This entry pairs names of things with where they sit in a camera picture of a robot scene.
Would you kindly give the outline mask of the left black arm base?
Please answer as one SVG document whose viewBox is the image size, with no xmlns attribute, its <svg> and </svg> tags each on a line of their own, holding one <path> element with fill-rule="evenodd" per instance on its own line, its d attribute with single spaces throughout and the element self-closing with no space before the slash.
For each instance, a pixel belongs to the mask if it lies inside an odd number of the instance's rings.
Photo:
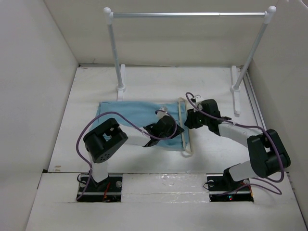
<svg viewBox="0 0 308 231">
<path fill-rule="evenodd" d="M 80 174 L 77 177 L 79 182 L 76 195 L 77 202 L 83 203 L 118 203 L 122 196 L 122 175 L 109 176 L 100 183 L 90 180 L 88 186 L 86 183 L 88 175 Z"/>
</svg>

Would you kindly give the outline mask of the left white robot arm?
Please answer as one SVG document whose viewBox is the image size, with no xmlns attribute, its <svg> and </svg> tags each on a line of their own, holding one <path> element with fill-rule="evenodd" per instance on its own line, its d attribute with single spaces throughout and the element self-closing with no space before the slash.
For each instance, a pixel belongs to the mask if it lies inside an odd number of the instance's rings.
<svg viewBox="0 0 308 231">
<path fill-rule="evenodd" d="M 107 119 L 83 138 L 85 148 L 91 157 L 91 186 L 97 191 L 106 188 L 109 177 L 107 161 L 123 144 L 149 148 L 163 141 L 174 141 L 184 132 L 185 130 L 168 115 L 161 117 L 156 123 L 136 128 L 119 124 L 115 118 Z"/>
</svg>

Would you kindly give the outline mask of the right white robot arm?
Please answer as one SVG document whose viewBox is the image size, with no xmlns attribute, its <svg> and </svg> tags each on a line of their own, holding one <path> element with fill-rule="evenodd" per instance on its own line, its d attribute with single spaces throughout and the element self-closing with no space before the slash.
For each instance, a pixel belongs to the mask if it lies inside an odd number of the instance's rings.
<svg viewBox="0 0 308 231">
<path fill-rule="evenodd" d="M 222 183 L 225 188 L 232 190 L 240 181 L 252 178 L 275 183 L 284 180 L 284 170 L 290 166 L 291 160 L 277 131 L 242 125 L 221 116 L 214 99 L 193 96 L 187 100 L 193 108 L 187 112 L 186 127 L 197 129 L 206 126 L 212 133 L 248 149 L 249 161 L 224 170 Z"/>
</svg>

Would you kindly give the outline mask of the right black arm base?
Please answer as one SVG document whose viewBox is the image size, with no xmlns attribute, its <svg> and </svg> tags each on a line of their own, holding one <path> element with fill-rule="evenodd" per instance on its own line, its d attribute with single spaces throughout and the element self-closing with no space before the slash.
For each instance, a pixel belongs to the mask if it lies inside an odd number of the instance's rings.
<svg viewBox="0 0 308 231">
<path fill-rule="evenodd" d="M 210 202 L 253 202 L 249 187 L 240 188 L 243 182 L 224 180 L 222 175 L 207 175 L 203 187 L 209 192 Z"/>
</svg>

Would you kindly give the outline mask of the light blue trousers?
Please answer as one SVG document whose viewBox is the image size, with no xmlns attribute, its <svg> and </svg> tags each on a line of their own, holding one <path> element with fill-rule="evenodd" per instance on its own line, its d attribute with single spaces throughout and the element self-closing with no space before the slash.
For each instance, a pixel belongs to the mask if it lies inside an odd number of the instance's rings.
<svg viewBox="0 0 308 231">
<path fill-rule="evenodd" d="M 175 118 L 177 124 L 180 125 L 178 102 L 165 104 L 143 101 L 100 102 L 96 115 L 100 115 L 105 112 L 117 112 L 137 127 L 142 128 L 149 124 L 157 123 L 158 118 L 156 117 L 155 111 L 160 109 L 162 106 L 166 106 L 168 108 L 168 112 Z M 185 122 L 187 116 L 183 114 L 183 117 Z M 168 151 L 183 151 L 180 135 L 173 139 L 159 141 L 159 143 L 153 147 Z"/>
</svg>

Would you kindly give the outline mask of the cream plastic hanger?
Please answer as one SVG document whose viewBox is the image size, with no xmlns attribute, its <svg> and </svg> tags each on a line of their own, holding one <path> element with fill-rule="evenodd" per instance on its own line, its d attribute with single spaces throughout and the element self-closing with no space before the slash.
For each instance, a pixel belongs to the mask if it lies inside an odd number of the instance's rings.
<svg viewBox="0 0 308 231">
<path fill-rule="evenodd" d="M 187 109 L 186 100 L 182 97 L 179 97 L 178 98 L 179 123 L 182 128 L 185 128 L 183 114 L 187 115 L 186 109 Z M 192 148 L 191 141 L 190 141 L 189 130 L 187 128 L 181 134 L 181 140 L 182 140 L 182 147 L 183 147 L 183 151 L 181 155 L 184 158 L 192 157 L 193 148 Z"/>
</svg>

